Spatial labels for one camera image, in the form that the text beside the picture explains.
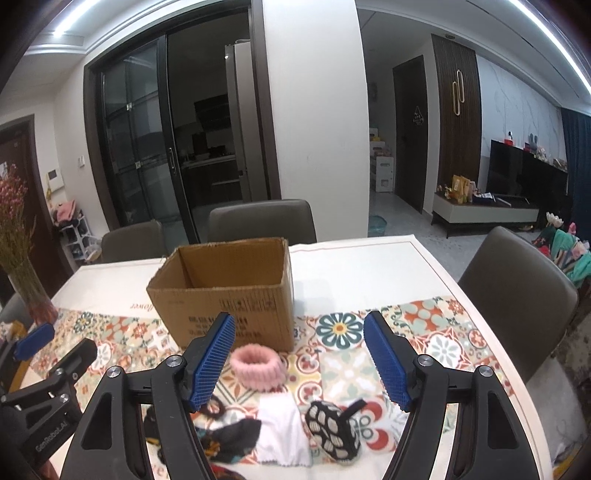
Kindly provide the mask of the pink fluffy headband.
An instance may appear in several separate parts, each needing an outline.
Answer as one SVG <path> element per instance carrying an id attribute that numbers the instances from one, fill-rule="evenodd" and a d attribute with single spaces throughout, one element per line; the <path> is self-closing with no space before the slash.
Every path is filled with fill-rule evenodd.
<path id="1" fill-rule="evenodd" d="M 287 380 L 287 367 L 272 348 L 247 344 L 229 357 L 230 368 L 238 382 L 251 390 L 269 392 Z"/>

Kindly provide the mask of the black white patterned pouch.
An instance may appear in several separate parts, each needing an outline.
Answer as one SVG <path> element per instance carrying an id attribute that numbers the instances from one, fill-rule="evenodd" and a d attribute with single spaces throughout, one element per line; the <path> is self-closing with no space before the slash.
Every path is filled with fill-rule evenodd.
<path id="1" fill-rule="evenodd" d="M 304 422 L 315 443 L 332 461 L 351 463 L 360 454 L 360 435 L 353 425 L 353 416 L 367 405 L 363 399 L 356 400 L 345 410 L 324 400 L 311 402 L 304 414 Z"/>

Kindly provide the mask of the black orange patterned scarf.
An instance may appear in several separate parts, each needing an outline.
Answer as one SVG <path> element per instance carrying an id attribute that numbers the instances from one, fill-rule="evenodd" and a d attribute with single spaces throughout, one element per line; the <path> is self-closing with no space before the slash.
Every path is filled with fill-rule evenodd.
<path id="1" fill-rule="evenodd" d="M 141 407 L 143 431 L 148 456 L 155 479 L 169 479 L 153 406 Z M 233 465 L 256 463 L 256 443 L 262 422 L 256 418 L 257 408 L 226 405 L 213 395 L 190 421 L 197 434 L 207 460 L 213 462 L 212 470 L 218 479 L 242 479 Z"/>

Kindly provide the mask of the white knitted cloth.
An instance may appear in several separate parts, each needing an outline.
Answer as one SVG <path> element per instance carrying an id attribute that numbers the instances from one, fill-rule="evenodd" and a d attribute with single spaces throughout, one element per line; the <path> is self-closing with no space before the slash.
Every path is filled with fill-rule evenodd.
<path id="1" fill-rule="evenodd" d="M 263 394 L 256 419 L 260 422 L 256 458 L 260 464 L 311 467 L 311 447 L 301 411 L 290 392 Z"/>

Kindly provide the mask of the brown cardboard box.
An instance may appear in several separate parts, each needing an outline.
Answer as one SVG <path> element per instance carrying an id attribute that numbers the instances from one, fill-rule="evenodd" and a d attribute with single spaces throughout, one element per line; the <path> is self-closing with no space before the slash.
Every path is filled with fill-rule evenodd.
<path id="1" fill-rule="evenodd" d="M 221 312 L 235 318 L 235 347 L 294 348 L 294 286 L 283 238 L 179 247 L 146 291 L 181 349 L 204 336 Z"/>

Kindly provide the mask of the patterned tile tablecloth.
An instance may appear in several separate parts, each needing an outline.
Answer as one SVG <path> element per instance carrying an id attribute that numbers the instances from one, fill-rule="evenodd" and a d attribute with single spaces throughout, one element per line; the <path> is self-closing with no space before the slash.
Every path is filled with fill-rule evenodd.
<path id="1" fill-rule="evenodd" d="M 55 339 L 33 360 L 24 381 L 41 380 L 84 337 L 97 356 L 78 382 L 86 404 L 105 369 L 147 369 L 177 351 L 148 298 L 157 259 L 79 269 L 54 297 L 60 312 Z M 406 415 L 390 403 L 363 341 L 363 318 L 380 311 L 414 348 L 449 368 L 491 367 L 522 422 L 544 479 L 552 462 L 539 415 L 509 354 L 483 315 L 446 269 L 414 237 L 322 242 L 290 250 L 294 285 L 294 348 L 284 359 L 287 382 L 301 409 L 315 399 L 346 406 L 365 398 L 356 417 L 358 461 L 339 466 L 320 451 L 309 468 L 262 465 L 256 455 L 238 464 L 249 479 L 378 479 L 401 436 Z"/>

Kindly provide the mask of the vase with dried flowers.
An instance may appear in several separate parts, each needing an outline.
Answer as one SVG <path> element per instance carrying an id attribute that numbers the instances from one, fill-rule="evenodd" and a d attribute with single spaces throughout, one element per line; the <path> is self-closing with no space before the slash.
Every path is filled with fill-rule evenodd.
<path id="1" fill-rule="evenodd" d="M 1 174 L 1 267 L 33 322 L 54 324 L 58 312 L 30 261 L 36 219 L 31 226 L 26 224 L 27 192 L 17 166 L 7 166 Z"/>

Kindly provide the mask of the shoe rack with items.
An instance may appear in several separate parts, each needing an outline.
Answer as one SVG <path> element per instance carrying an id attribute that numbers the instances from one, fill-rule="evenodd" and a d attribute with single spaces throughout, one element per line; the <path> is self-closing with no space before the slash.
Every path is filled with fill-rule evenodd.
<path id="1" fill-rule="evenodd" d="M 101 255 L 101 238 L 91 232 L 86 216 L 75 200 L 60 203 L 51 212 L 63 248 L 77 265 L 96 262 Z"/>

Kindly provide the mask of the grey chair left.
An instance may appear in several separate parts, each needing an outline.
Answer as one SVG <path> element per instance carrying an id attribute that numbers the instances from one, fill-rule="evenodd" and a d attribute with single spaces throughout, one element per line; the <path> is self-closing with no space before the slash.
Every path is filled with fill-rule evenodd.
<path id="1" fill-rule="evenodd" d="M 160 222 L 150 220 L 112 230 L 101 240 L 101 262 L 116 263 L 168 255 Z"/>

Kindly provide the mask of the grey chair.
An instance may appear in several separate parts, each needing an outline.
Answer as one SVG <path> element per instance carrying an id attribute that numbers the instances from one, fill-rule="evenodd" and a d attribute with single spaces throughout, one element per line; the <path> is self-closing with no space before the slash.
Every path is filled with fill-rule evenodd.
<path id="1" fill-rule="evenodd" d="M 112 230 L 101 240 L 101 262 L 116 263 L 168 255 L 160 222 L 150 220 Z"/>
<path id="2" fill-rule="evenodd" d="M 310 204 L 301 199 L 249 202 L 215 208 L 208 217 L 208 242 L 274 237 L 288 245 L 317 242 Z"/>
<path id="3" fill-rule="evenodd" d="M 558 346 L 578 305 L 566 275 L 532 244 L 497 226 L 459 280 L 523 381 Z"/>

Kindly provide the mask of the teal plastic basket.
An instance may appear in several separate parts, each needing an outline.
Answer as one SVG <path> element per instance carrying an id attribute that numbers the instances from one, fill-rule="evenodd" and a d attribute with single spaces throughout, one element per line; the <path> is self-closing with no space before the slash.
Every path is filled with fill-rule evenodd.
<path id="1" fill-rule="evenodd" d="M 386 233 L 388 222 L 380 215 L 370 215 L 368 224 L 369 237 L 381 237 Z"/>

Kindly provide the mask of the grey chair right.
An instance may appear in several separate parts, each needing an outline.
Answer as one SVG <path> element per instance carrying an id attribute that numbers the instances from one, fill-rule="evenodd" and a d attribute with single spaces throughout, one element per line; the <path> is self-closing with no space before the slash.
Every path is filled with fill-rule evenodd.
<path id="1" fill-rule="evenodd" d="M 459 280 L 523 381 L 558 346 L 578 305 L 566 275 L 532 244 L 497 226 Z"/>

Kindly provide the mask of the dark glass sliding door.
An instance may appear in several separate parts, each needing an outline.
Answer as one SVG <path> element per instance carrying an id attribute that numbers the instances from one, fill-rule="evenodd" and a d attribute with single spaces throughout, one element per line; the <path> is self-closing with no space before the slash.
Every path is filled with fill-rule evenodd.
<path id="1" fill-rule="evenodd" d="M 199 240 L 185 195 L 162 35 L 112 51 L 86 71 L 94 95 L 86 121 L 96 128 L 93 174 L 111 230 L 156 220 L 168 249 Z"/>

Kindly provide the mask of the black television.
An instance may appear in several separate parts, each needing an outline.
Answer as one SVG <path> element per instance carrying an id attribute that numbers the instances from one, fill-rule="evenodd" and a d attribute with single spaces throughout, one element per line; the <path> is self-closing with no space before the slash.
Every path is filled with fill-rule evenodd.
<path id="1" fill-rule="evenodd" d="M 567 190 L 567 173 L 530 152 L 492 140 L 486 189 L 525 197 L 545 211 L 556 210 Z"/>

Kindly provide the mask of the blue curtain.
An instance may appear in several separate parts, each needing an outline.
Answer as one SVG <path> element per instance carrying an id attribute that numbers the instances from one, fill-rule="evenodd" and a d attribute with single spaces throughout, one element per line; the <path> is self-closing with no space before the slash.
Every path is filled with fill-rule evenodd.
<path id="1" fill-rule="evenodd" d="M 572 220 L 577 233 L 590 239 L 591 229 L 591 117 L 570 109 L 561 109 L 568 164 Z"/>

